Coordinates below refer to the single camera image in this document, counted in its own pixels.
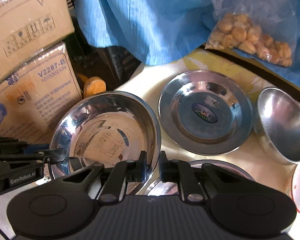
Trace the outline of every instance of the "sticker on plate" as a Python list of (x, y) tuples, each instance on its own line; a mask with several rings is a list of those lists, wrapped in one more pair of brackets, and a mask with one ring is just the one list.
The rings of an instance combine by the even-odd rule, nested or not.
[(194, 103), (191, 107), (195, 114), (202, 120), (205, 120), (208, 123), (216, 123), (218, 121), (216, 114), (206, 106), (199, 103)]

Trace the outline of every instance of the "blue fabric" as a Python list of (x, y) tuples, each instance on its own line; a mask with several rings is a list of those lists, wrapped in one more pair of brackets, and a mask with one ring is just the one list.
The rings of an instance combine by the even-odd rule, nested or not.
[[(284, 68), (260, 62), (300, 87), (300, 0), (297, 2), (298, 43), (293, 65)], [(207, 41), (216, 23), (211, 0), (76, 0), (75, 10), (90, 45), (125, 47), (148, 65), (184, 57)]]

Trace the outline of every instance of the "plastic bag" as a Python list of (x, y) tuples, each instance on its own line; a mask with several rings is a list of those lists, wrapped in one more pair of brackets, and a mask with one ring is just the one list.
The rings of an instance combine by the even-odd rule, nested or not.
[(218, 20), (206, 49), (239, 48), (290, 66), (297, 45), (296, 0), (212, 0)]

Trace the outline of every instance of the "metal bowl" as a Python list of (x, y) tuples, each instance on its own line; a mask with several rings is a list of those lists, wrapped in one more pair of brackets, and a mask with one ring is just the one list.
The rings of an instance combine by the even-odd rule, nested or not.
[(201, 155), (236, 150), (252, 129), (252, 105), (229, 77), (208, 70), (173, 78), (159, 98), (160, 122), (178, 145)]
[(253, 130), (272, 160), (283, 165), (300, 162), (300, 106), (287, 93), (275, 87), (261, 91)]
[[(246, 171), (240, 167), (223, 161), (218, 160), (197, 160), (189, 162), (192, 167), (200, 168), (203, 163), (211, 163), (218, 167), (224, 168), (228, 171), (231, 171), (237, 175), (245, 177), (246, 179), (253, 180), (253, 177), (248, 174)], [(178, 186), (173, 182), (162, 182), (160, 178), (157, 178), (152, 182), (149, 187), (146, 189), (143, 195), (148, 196), (162, 196), (162, 195), (178, 195)]]
[(50, 148), (65, 149), (67, 158), (51, 165), (50, 175), (58, 178), (96, 162), (113, 167), (137, 160), (145, 150), (149, 178), (160, 147), (159, 122), (145, 101), (122, 91), (99, 93), (77, 103), (59, 122)]

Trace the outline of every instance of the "brown cardboard box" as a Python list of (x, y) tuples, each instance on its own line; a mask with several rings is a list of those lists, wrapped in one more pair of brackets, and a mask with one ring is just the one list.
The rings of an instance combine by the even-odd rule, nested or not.
[(0, 0), (0, 82), (72, 32), (66, 0)]
[(81, 99), (62, 42), (0, 84), (0, 136), (49, 143), (59, 120)]

